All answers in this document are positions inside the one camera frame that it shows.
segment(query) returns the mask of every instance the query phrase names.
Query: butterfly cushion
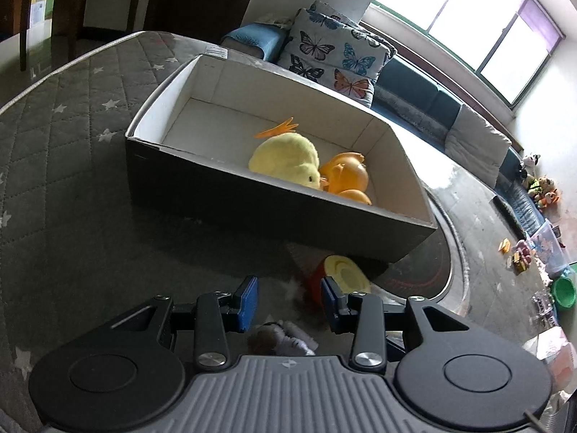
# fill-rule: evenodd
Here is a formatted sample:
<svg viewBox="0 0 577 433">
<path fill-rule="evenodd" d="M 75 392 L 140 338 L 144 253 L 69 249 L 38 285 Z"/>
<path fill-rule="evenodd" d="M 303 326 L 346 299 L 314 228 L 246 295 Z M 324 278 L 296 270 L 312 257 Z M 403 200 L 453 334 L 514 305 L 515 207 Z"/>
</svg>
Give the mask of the butterfly cushion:
<svg viewBox="0 0 577 433">
<path fill-rule="evenodd" d="M 367 107 L 392 50 L 358 29 L 302 8 L 278 65 Z"/>
</svg>

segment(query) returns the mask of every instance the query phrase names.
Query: orange toy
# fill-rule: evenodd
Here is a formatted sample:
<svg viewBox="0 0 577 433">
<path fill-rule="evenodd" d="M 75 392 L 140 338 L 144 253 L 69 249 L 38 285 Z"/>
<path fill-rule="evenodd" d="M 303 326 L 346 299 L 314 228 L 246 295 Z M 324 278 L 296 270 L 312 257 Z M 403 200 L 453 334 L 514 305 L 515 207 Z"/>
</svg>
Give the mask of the orange toy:
<svg viewBox="0 0 577 433">
<path fill-rule="evenodd" d="M 364 192 L 357 191 L 357 189 L 349 189 L 348 191 L 339 192 L 337 195 L 341 197 L 350 198 L 351 200 L 356 200 L 357 202 L 365 203 L 367 205 L 372 205 L 370 198 L 366 196 Z"/>
<path fill-rule="evenodd" d="M 328 192 L 364 192 L 369 185 L 369 175 L 363 164 L 365 157 L 360 153 L 340 153 L 319 168 L 328 181 Z"/>
</svg>

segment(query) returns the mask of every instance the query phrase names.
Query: cardboard box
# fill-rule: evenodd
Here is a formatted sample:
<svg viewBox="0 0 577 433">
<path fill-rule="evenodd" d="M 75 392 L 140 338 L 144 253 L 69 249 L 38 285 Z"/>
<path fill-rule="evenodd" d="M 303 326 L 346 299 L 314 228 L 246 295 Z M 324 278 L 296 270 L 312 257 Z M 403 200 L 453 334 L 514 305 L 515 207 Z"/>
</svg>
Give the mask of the cardboard box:
<svg viewBox="0 0 577 433">
<path fill-rule="evenodd" d="M 375 112 L 275 65 L 207 49 L 165 80 L 126 132 L 136 204 L 349 255 L 396 262 L 436 229 L 419 178 Z M 256 174 L 256 133 L 289 117 L 321 164 L 365 155 L 364 205 Z"/>
</svg>

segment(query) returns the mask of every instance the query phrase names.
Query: black butterfly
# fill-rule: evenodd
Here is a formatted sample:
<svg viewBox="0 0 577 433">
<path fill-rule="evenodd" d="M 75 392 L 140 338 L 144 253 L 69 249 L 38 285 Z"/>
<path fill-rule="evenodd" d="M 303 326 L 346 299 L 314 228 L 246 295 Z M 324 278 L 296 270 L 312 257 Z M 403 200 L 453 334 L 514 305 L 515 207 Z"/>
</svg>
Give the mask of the black butterfly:
<svg viewBox="0 0 577 433">
<path fill-rule="evenodd" d="M 301 31 L 301 42 L 302 44 L 299 46 L 301 52 L 306 55 L 312 53 L 315 60 L 324 60 L 327 58 L 327 53 L 335 49 L 335 46 L 332 44 L 320 45 L 317 42 L 313 42 L 309 34 L 304 31 Z"/>
<path fill-rule="evenodd" d="M 366 41 L 369 43 L 369 45 L 373 48 L 377 48 L 380 46 L 380 43 L 378 41 L 376 41 L 375 39 L 373 39 L 373 37 L 369 36 L 368 34 L 362 33 L 361 31 L 357 30 L 357 29 L 351 29 L 351 35 L 355 38 L 355 39 L 366 39 Z"/>
<path fill-rule="evenodd" d="M 318 23 L 321 26 L 324 24 L 329 29 L 336 29 L 337 27 L 339 27 L 339 24 L 341 24 L 338 21 L 336 21 L 334 18 L 329 18 L 328 16 L 325 16 L 324 14 L 316 13 L 314 11 L 311 11 L 310 9 L 307 9 L 307 13 L 309 14 L 309 19 L 312 22 Z"/>
<path fill-rule="evenodd" d="M 318 79 L 324 73 L 322 68 L 309 68 L 305 69 L 305 65 L 302 63 L 301 59 L 296 55 L 291 54 L 290 61 L 292 63 L 291 66 L 288 67 L 289 71 L 296 73 L 297 75 L 304 76 L 305 78 L 315 81 L 318 83 Z"/>
</svg>

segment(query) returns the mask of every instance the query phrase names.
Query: green basket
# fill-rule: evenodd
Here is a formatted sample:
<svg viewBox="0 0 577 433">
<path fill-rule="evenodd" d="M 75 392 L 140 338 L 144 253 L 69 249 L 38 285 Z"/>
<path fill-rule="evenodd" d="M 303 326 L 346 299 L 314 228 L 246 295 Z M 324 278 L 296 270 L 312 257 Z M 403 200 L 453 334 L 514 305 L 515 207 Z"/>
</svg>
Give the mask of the green basket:
<svg viewBox="0 0 577 433">
<path fill-rule="evenodd" d="M 571 279 L 566 276 L 556 279 L 551 286 L 551 293 L 555 298 L 555 304 L 559 309 L 570 309 L 575 304 L 577 295 L 575 294 L 575 285 Z"/>
</svg>

